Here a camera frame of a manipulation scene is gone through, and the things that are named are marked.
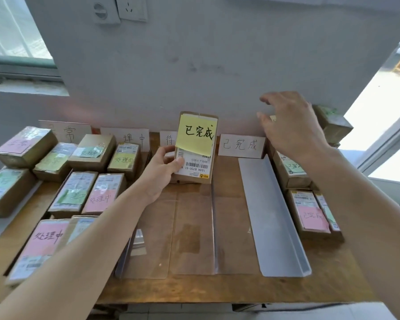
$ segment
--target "barcode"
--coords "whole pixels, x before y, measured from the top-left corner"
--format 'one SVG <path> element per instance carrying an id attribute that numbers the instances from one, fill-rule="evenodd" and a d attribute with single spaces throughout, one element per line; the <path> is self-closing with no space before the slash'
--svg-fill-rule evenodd
<path id="1" fill-rule="evenodd" d="M 208 165 L 204 165 L 204 164 L 198 164 L 198 163 L 185 163 L 185 166 L 190 166 L 190 167 L 200 167 L 200 168 L 208 168 Z"/>
<path id="2" fill-rule="evenodd" d="M 41 263 L 35 263 L 35 264 L 28 264 L 27 268 L 38 268 L 41 266 Z"/>

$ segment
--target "gray plastic divider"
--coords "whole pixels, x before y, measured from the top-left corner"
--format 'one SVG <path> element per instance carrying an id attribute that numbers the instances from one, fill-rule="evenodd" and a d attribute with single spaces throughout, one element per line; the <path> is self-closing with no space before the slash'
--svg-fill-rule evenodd
<path id="1" fill-rule="evenodd" d="M 239 158 L 259 268 L 266 277 L 304 277 L 311 267 L 268 155 Z"/>

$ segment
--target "person's right hand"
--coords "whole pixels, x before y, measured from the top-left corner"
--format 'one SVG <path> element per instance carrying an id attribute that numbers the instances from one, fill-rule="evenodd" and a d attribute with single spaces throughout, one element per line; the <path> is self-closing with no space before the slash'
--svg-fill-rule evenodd
<path id="1" fill-rule="evenodd" d="M 329 148 L 311 103 L 298 92 L 269 92 L 262 102 L 276 109 L 276 121 L 258 112 L 258 118 L 273 147 L 297 163 L 312 158 L 318 151 Z"/>

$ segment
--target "white outlet plate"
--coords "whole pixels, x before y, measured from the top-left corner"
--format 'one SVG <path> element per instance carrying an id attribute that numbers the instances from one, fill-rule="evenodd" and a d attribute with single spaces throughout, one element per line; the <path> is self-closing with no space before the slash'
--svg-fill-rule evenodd
<path id="1" fill-rule="evenodd" d="M 148 21 L 147 0 L 116 0 L 120 19 Z"/>
<path id="2" fill-rule="evenodd" d="M 120 23 L 115 0 L 87 0 L 95 23 L 116 25 Z"/>

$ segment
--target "tile floor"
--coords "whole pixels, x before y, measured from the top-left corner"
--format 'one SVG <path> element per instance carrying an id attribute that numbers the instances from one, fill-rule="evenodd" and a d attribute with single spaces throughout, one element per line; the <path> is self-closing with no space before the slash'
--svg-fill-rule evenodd
<path id="1" fill-rule="evenodd" d="M 231 304 L 130 305 L 120 320 L 395 320 L 383 303 L 355 303 L 297 312 L 233 312 Z"/>

